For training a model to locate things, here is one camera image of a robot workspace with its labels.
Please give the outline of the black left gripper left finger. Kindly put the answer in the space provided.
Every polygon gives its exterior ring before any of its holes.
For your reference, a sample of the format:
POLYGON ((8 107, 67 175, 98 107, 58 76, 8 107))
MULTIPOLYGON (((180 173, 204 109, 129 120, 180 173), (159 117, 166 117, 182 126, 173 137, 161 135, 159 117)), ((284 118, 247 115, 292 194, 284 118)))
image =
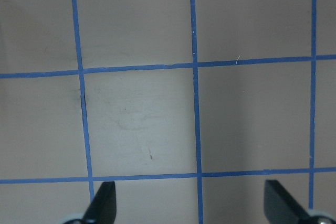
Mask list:
POLYGON ((116 219, 115 182, 103 182, 82 217, 82 223, 113 224, 116 219))

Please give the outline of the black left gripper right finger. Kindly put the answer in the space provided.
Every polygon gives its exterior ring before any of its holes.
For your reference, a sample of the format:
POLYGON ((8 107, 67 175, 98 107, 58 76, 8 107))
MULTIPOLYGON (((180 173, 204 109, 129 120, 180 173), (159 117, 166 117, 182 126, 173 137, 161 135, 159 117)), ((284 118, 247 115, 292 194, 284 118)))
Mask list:
POLYGON ((309 223, 311 219, 308 212, 277 180, 265 181, 264 214, 271 224, 309 223))

